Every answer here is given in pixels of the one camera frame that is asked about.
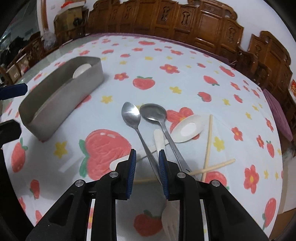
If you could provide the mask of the light bamboo chopstick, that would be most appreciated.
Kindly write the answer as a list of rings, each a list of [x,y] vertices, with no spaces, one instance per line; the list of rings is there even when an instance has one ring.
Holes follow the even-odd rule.
[[[210,114],[209,128],[208,128],[208,140],[207,140],[206,155],[205,155],[205,161],[204,161],[204,169],[208,168],[208,162],[209,162],[209,157],[210,157],[211,140],[212,140],[212,123],[213,123],[213,115]]]
[[[236,159],[231,159],[231,160],[216,164],[214,166],[210,166],[210,167],[205,168],[205,169],[200,169],[200,170],[190,172],[189,174],[190,175],[197,175],[197,174],[207,173],[209,171],[217,170],[217,169],[220,169],[222,167],[228,166],[228,165],[234,163],[235,161],[236,161]],[[150,178],[150,179],[133,180],[133,183],[134,184],[145,184],[145,183],[154,183],[154,182],[157,182],[157,181],[158,181],[157,178]]]

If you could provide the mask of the white plastic fork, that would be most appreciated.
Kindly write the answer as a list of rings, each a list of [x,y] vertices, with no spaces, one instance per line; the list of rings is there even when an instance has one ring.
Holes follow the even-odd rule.
[[[161,175],[161,182],[164,189],[164,195],[168,197],[168,177],[165,170],[164,159],[161,156],[161,150],[165,150],[165,141],[163,132],[159,129],[154,130],[154,142],[159,160],[159,171]],[[162,212],[162,225],[166,236],[169,240],[177,240],[178,234],[178,218],[179,211],[168,200],[166,200],[166,207]]]

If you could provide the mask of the small white plastic spoon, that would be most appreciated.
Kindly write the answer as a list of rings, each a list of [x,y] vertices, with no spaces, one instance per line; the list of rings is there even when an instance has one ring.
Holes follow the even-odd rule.
[[[205,127],[205,116],[193,114],[180,121],[171,132],[171,138],[174,143],[184,143],[200,134]],[[157,148],[155,145],[150,146],[151,153],[155,153]],[[128,155],[112,161],[109,165],[110,170],[114,171],[119,162],[128,159]],[[137,161],[145,158],[147,155],[144,150],[137,151]]]

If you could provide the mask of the stainless steel spoon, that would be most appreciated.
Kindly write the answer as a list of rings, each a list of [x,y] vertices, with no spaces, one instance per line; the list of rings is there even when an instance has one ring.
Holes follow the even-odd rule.
[[[147,104],[142,105],[140,107],[139,111],[140,111],[140,114],[142,115],[142,117],[144,117],[146,120],[156,121],[159,123],[166,139],[169,142],[169,145],[171,146],[171,149],[172,149],[175,157],[177,158],[180,170],[182,172],[189,174],[192,170],[190,169],[189,165],[184,160],[182,154],[178,150],[177,146],[175,145],[173,139],[171,138],[171,136],[166,128],[166,125],[165,125],[165,120],[167,117],[166,110],[160,105],[157,105],[154,103],[147,103]]]
[[[149,160],[149,163],[151,165],[151,168],[152,168],[157,180],[159,181],[159,183],[161,183],[160,174],[159,174],[159,166],[157,164],[157,161],[154,158],[151,151],[149,150],[148,146],[146,145],[140,131],[138,130],[138,126],[139,126],[140,120],[141,120],[141,115],[140,115],[139,109],[134,104],[132,104],[130,102],[125,102],[122,106],[122,109],[121,109],[121,116],[122,116],[122,119],[124,120],[124,122],[129,127],[133,128],[137,132],[138,137],[142,143],[144,151],[145,151],[147,158]]]

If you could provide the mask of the white plastic soup spoon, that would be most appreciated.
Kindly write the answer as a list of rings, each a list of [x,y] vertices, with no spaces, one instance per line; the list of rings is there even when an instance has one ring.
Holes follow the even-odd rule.
[[[90,69],[92,66],[89,63],[85,63],[80,65],[73,73],[72,78],[77,78],[79,75],[81,75],[82,73],[84,73],[85,71],[87,71],[88,69]]]

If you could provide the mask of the grey metal rectangular tray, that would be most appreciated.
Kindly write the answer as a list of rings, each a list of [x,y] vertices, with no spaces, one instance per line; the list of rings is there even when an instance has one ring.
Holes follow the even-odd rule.
[[[72,78],[82,64],[91,68]],[[21,102],[23,125],[40,141],[47,141],[75,107],[104,81],[101,59],[78,56],[68,60],[40,82]]]

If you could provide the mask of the strawberry flower print tablecloth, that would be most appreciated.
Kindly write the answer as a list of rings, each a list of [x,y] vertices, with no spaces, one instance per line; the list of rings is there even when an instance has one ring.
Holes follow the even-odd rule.
[[[4,210],[16,221],[17,208],[36,225],[53,203],[81,178],[95,181],[134,148],[138,152],[132,199],[122,205],[120,240],[166,240],[161,222],[165,205],[161,187],[145,157],[141,140],[151,147],[160,120],[171,137],[188,133],[197,117],[203,130],[176,142],[198,180],[218,179],[248,211],[266,235],[273,229],[282,190],[278,130],[263,91],[237,70],[179,44],[149,37],[109,35],[70,50],[41,68],[28,82],[39,92],[53,73],[74,58],[99,58],[103,77],[90,94],[78,98],[88,83],[49,108],[74,110],[46,141],[26,127],[4,146],[6,168],[17,196]]]

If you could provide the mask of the stacked cardboard boxes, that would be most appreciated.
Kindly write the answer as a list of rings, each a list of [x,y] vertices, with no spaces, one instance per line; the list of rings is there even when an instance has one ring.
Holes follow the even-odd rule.
[[[89,9],[86,1],[65,1],[54,19],[54,31],[58,39],[66,42],[85,35]]]

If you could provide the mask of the purple seat cushion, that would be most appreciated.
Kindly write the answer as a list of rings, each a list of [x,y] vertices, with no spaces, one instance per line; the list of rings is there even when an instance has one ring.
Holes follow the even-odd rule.
[[[280,103],[267,89],[264,89],[263,93],[273,114],[277,129],[288,141],[292,142],[292,131],[288,125],[287,118],[285,117]]]

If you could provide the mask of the carved wooden bench right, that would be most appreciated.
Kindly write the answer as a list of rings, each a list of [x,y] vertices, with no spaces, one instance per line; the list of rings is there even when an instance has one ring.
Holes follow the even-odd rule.
[[[291,58],[287,49],[269,31],[251,35],[247,51],[238,48],[235,69],[267,89],[283,104],[291,81]]]

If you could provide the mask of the carved wooden bench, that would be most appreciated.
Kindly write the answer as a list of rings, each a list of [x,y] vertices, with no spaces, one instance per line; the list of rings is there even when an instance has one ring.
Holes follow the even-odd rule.
[[[238,48],[235,69],[267,89],[283,104],[291,81],[291,58],[287,49],[269,31],[251,35],[247,51]]]
[[[233,62],[243,27],[219,1],[97,1],[89,13],[90,33],[133,33],[182,42]]]

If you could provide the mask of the carved wooden bench left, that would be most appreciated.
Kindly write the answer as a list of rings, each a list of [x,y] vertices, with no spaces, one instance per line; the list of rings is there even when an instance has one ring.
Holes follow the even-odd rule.
[[[90,33],[133,33],[182,42],[233,62],[243,27],[219,1],[97,1],[89,13]]]

